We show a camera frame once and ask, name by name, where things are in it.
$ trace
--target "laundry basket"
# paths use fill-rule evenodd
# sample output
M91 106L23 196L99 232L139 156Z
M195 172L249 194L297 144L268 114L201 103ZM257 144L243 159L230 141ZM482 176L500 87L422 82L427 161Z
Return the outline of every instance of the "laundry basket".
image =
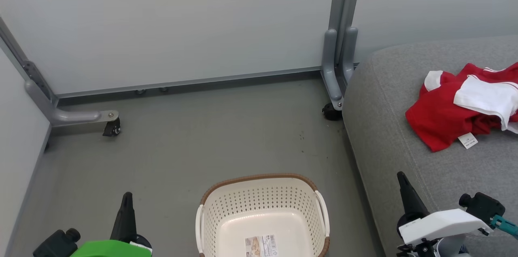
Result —
M324 257L329 215L315 184L299 174L226 180L196 213L200 257Z

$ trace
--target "brown basket rim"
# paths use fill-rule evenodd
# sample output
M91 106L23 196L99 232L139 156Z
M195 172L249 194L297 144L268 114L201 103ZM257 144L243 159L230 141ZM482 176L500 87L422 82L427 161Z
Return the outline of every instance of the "brown basket rim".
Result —
M302 180L305 183L307 183L311 187L311 189L313 189L313 191L318 190L316 188L315 183L313 183L313 181L309 180L309 178L307 178L306 176L302 176L300 174L295 174L295 173L257 174L257 175L228 179L228 180L221 181L220 183L216 183L215 185L210 187L209 190L207 190L207 192L205 192L205 194L202 197L202 200L200 201L200 205L205 205L205 202L207 201L207 198L209 197L209 195L214 190L218 189L219 187L223 187L225 185L231 185L234 183L244 183L245 181L269 179L269 178L296 178L296 179Z

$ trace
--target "caster wheel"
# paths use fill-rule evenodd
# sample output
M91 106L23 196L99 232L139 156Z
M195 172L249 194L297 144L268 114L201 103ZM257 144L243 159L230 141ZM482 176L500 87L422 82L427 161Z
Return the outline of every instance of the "caster wheel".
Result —
M106 123L106 127L104 128L104 133L102 135L105 137L115 137L115 136L118 136L120 132L121 132L121 119L117 118L114 121Z
M74 243L78 242L79 239L81 239L81 234L72 227L66 231L65 235Z
M324 108L322 108L322 112L326 120L339 121L342 119L342 111L335 110L332 103L326 104Z

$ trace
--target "basket label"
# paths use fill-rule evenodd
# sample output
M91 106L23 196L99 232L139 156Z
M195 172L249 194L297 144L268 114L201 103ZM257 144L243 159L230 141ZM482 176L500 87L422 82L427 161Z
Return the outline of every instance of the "basket label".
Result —
M274 235L246 238L244 243L246 257L279 257Z

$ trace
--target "gray sofa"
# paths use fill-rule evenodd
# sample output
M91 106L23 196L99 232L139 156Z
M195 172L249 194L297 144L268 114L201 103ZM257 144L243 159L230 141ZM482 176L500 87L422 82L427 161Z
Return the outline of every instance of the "gray sofa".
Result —
M344 122L388 257L402 240L396 172L403 171L430 212L459 208L463 193L483 192L518 222L518 135L494 130L466 150L457 141L432 153L405 119L431 70L459 72L466 63L503 69L518 61L518 36L414 43L372 54L355 70L344 98ZM468 235L475 257L518 256L518 240L501 231Z

